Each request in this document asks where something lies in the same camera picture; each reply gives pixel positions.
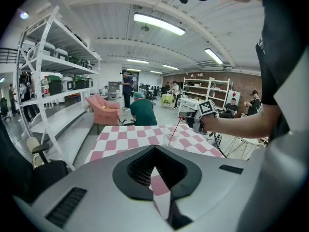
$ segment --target table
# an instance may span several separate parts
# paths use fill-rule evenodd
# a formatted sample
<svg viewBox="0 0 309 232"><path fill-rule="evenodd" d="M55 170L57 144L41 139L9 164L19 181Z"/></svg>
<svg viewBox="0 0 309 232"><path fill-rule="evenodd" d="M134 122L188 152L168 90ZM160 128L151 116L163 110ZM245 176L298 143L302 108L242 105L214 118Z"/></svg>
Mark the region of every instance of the table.
<svg viewBox="0 0 309 232"><path fill-rule="evenodd" d="M186 106L190 109L197 110L197 105L199 105L203 102L205 102L205 101L202 101L202 100L197 101L197 100L193 100L193 99L190 99L190 98L180 98L180 106L179 106L178 113L181 112L182 106Z"/></svg>
<svg viewBox="0 0 309 232"><path fill-rule="evenodd" d="M173 103L173 99L174 99L173 95L169 95L169 94L162 95L162 97L161 97L161 106L163 104L172 104Z"/></svg>
<svg viewBox="0 0 309 232"><path fill-rule="evenodd" d="M143 89L143 88L140 88L140 89L139 89L139 92L141 92L141 93L143 93L143 94L146 95L147 90L145 90L145 89Z"/></svg>
<svg viewBox="0 0 309 232"><path fill-rule="evenodd" d="M169 126L106 126L98 136L85 163L142 146L161 145L165 127ZM173 144L174 148L207 156L224 157L202 135L195 133L188 125L179 125L177 131L180 134ZM149 188L154 192L156 208L163 219L166 219L169 216L167 204L169 204L170 191L156 168L151 175Z"/></svg>

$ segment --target person in blue shirt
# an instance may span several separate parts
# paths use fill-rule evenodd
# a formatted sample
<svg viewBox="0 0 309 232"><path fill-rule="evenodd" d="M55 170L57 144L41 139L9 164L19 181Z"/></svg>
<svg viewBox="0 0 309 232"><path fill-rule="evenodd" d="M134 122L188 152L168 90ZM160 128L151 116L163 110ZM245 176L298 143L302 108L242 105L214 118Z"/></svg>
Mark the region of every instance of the person in blue shirt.
<svg viewBox="0 0 309 232"><path fill-rule="evenodd" d="M132 78L128 76L126 71L122 71L123 82L123 95L125 100L125 106L122 108L125 111L130 109L130 97L132 92Z"/></svg>

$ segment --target green container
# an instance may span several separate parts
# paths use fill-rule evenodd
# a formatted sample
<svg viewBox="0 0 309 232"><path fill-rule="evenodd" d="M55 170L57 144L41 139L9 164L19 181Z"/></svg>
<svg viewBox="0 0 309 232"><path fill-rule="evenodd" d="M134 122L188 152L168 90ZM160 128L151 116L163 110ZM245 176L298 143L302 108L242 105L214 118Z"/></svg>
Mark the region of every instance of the green container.
<svg viewBox="0 0 309 232"><path fill-rule="evenodd" d="M78 64L85 67L85 68L88 68L89 62L85 59L81 59L81 60L79 60Z"/></svg>
<svg viewBox="0 0 309 232"><path fill-rule="evenodd" d="M74 55L69 55L68 56L68 61L70 63L73 63L73 64L77 64L79 63L79 58L77 56L74 56Z"/></svg>
<svg viewBox="0 0 309 232"><path fill-rule="evenodd" d="M82 76L74 76L73 77L74 90L82 89L86 87L86 78Z"/></svg>
<svg viewBox="0 0 309 232"><path fill-rule="evenodd" d="M61 78L56 75L47 76L49 95L61 93Z"/></svg>

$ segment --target yellow table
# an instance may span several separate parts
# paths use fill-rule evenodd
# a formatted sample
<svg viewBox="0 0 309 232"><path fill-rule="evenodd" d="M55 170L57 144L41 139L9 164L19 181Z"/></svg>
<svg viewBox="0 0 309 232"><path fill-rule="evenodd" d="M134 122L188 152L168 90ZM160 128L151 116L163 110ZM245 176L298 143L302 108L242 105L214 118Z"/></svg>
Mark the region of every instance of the yellow table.
<svg viewBox="0 0 309 232"><path fill-rule="evenodd" d="M172 104L173 103L173 99L174 99L174 96L172 96L172 95L168 95L168 94L162 95L161 106L163 104Z"/></svg>

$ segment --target pink armchair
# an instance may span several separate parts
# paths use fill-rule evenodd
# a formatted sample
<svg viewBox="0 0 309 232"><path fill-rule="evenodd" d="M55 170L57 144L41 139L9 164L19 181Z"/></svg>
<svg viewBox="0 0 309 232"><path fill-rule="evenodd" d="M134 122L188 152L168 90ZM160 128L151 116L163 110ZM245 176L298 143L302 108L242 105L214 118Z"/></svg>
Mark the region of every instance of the pink armchair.
<svg viewBox="0 0 309 232"><path fill-rule="evenodd" d="M91 95L87 97L86 100L93 109L97 129L99 124L111 125L111 126L117 125L120 116L119 103L108 102L98 94Z"/></svg>

